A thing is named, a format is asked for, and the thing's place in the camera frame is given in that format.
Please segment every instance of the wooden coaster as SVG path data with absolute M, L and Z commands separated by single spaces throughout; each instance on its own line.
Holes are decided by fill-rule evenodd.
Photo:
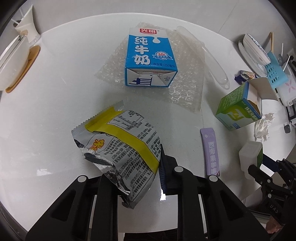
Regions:
M 23 71 L 21 76 L 18 78 L 18 80 L 15 82 L 15 84 L 13 86 L 11 86 L 11 87 L 8 87 L 5 90 L 6 93 L 10 93 L 15 89 L 15 87 L 19 84 L 19 82 L 23 79 L 23 77 L 26 75 L 28 70 L 31 68 L 31 66 L 34 63 L 35 59 L 37 58 L 39 52 L 40 52 L 40 46 L 39 45 L 36 45 L 36 46 L 30 48 L 29 56 L 28 56 L 28 64 L 25 67 L 25 70 Z

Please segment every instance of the green juice carton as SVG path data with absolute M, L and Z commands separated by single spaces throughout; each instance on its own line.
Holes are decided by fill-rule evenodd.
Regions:
M 215 116 L 229 130 L 251 124 L 261 119 L 262 96 L 278 100 L 267 78 L 247 81 L 221 99 Z

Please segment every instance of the bubble wrap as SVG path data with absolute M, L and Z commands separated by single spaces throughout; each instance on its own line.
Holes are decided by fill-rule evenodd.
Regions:
M 188 39 L 186 43 L 176 30 L 147 23 L 139 23 L 137 27 L 166 30 L 178 67 L 178 73 L 170 86 L 168 88 L 125 86 L 124 67 L 128 37 L 120 43 L 95 76 L 117 87 L 124 87 L 128 95 L 147 96 L 175 103 L 191 112 L 198 112 L 201 105 L 204 81 L 205 53 L 202 49 L 204 43 L 191 39 Z

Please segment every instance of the white wall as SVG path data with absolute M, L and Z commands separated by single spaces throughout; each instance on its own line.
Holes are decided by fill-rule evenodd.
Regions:
M 268 0 L 28 0 L 22 7 L 23 11 L 31 4 L 34 5 L 39 33 L 88 16 L 140 12 L 189 21 L 234 42 L 243 34 L 250 33 L 263 44 L 269 32 L 273 31 L 276 54 L 280 53 L 282 42 L 284 53 L 296 46 L 288 25 Z M 0 37 L 0 53 L 16 34 L 10 22 Z

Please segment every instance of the straw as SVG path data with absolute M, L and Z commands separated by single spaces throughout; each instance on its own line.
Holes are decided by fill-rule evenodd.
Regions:
M 289 56 L 289 58 L 288 58 L 288 60 L 287 60 L 287 62 L 286 62 L 286 65 L 285 65 L 285 67 L 284 67 L 284 69 L 283 69 L 283 71 L 285 71 L 285 69 L 286 69 L 286 67 L 287 67 L 287 65 L 288 65 L 288 62 L 289 62 L 289 60 L 290 60 L 290 57 L 291 57 L 291 55 Z

